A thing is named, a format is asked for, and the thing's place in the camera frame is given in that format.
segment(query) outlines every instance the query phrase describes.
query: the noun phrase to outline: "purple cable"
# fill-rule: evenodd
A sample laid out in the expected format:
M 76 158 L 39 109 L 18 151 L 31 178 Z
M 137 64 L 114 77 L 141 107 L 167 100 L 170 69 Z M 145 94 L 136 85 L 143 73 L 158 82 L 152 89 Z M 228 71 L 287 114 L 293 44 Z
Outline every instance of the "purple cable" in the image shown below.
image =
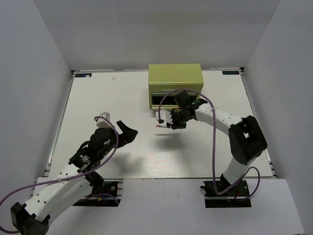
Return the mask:
M 88 196 L 86 198 L 83 198 L 83 199 L 80 199 L 78 202 L 83 202 L 85 200 L 88 200 L 88 199 L 91 199 L 93 197 L 100 197 L 100 196 L 107 196 L 107 197 L 111 197 L 114 199 L 114 201 L 117 203 L 117 205 L 119 205 L 119 202 L 117 200 L 116 197 L 112 196 L 111 194 L 108 194 L 108 193 L 101 193 L 101 194 L 97 194 L 97 195 L 91 195 L 91 196 Z
M 161 110 L 161 105 L 163 103 L 163 101 L 165 100 L 165 98 L 170 95 L 171 93 L 173 92 L 181 92 L 181 91 L 187 91 L 187 92 L 192 92 L 192 93 L 196 93 L 200 96 L 202 96 L 204 99 L 207 100 L 207 102 L 211 105 L 212 107 L 212 113 L 213 113 L 213 147 L 212 147 L 212 175 L 213 175 L 213 189 L 214 189 L 214 192 L 217 194 L 217 195 L 223 195 L 224 193 L 226 193 L 228 190 L 230 190 L 232 187 L 236 186 L 244 177 L 245 175 L 253 168 L 255 169 L 257 172 L 258 172 L 258 184 L 255 188 L 255 190 L 253 191 L 253 193 L 251 195 L 249 195 L 248 197 L 242 199 L 242 200 L 246 200 L 246 199 L 249 199 L 253 194 L 255 194 L 256 190 L 258 189 L 259 187 L 259 184 L 260 184 L 260 172 L 259 170 L 254 167 L 254 166 L 251 166 L 248 168 L 248 170 L 246 171 L 246 173 L 244 175 L 242 175 L 238 180 L 236 180 L 232 185 L 230 185 L 229 187 L 227 187 L 226 189 L 224 189 L 223 191 L 221 192 L 218 192 L 217 191 L 217 187 L 216 187 L 216 176 L 215 176 L 215 152 L 216 152 L 216 116 L 215 116 L 215 108 L 214 108 L 214 105 L 212 103 L 212 101 L 210 101 L 210 99 L 208 97 L 206 97 L 205 95 L 203 94 L 200 94 L 196 91 L 193 91 L 193 90 L 189 90 L 189 89 L 177 89 L 177 90 L 174 90 L 174 91 L 171 91 L 169 92 L 168 94 L 165 95 L 165 97 L 163 97 L 163 99 L 161 100 L 159 106 L 158 106 L 158 119 L 161 120 L 161 114 L 160 114 L 160 110 Z
M 112 129 L 113 129 L 113 131 L 114 131 L 114 133 L 115 133 L 115 135 L 116 135 L 116 145 L 115 145 L 115 148 L 114 148 L 113 152 L 109 155 L 109 157 L 108 157 L 107 159 L 104 160 L 103 163 L 101 163 L 101 164 L 100 164 L 99 166 L 97 166 L 96 168 L 94 168 L 94 169 L 92 169 L 92 170 L 90 170 L 90 171 L 87 171 L 87 172 L 85 172 L 85 173 L 83 173 L 83 174 L 78 174 L 78 175 L 75 175 L 75 176 L 70 176 L 70 177 L 66 177 L 66 178 L 60 179 L 61 181 L 73 180 L 73 179 L 77 179 L 77 178 L 79 178 L 79 177 L 83 177 L 83 176 L 85 176 L 85 175 L 88 175 L 88 174 L 90 174 L 90 173 L 96 171 L 97 169 L 101 168 L 101 167 L 102 167 L 105 163 L 107 163 L 107 162 L 111 159 L 111 157 L 115 154 L 115 152 L 116 152 L 116 150 L 117 150 L 117 147 L 118 147 L 118 133 L 117 133 L 115 127 L 113 126 L 113 124 L 112 124 L 108 119 L 106 119 L 106 118 L 104 118 L 104 117 L 101 117 L 101 116 L 96 116 L 94 119 L 96 120 L 96 119 L 98 119 L 98 118 L 103 119 L 104 121 L 106 121 L 106 122 L 112 127 Z M 58 183 L 58 182 L 59 182 L 59 180 L 50 180 L 50 181 L 47 181 L 47 182 L 31 184 L 31 185 L 27 185 L 27 186 L 18 188 L 18 189 L 16 189 L 16 190 L 10 192 L 8 195 L 6 195 L 6 196 L 0 201 L 0 206 L 4 203 L 4 201 L 5 201 L 8 197 L 10 197 L 11 195 L 13 195 L 13 194 L 16 193 L 16 192 L 22 191 L 22 190 L 27 189 L 27 188 L 33 188 L 33 187 L 40 186 L 40 185 L 55 184 L 55 183 Z M 2 232 L 4 232 L 4 233 L 7 233 L 7 234 L 17 234 L 17 233 L 19 233 L 18 231 L 9 231 L 9 230 L 6 230 L 6 229 L 4 229 L 2 226 L 0 226 L 0 231 L 2 231 Z

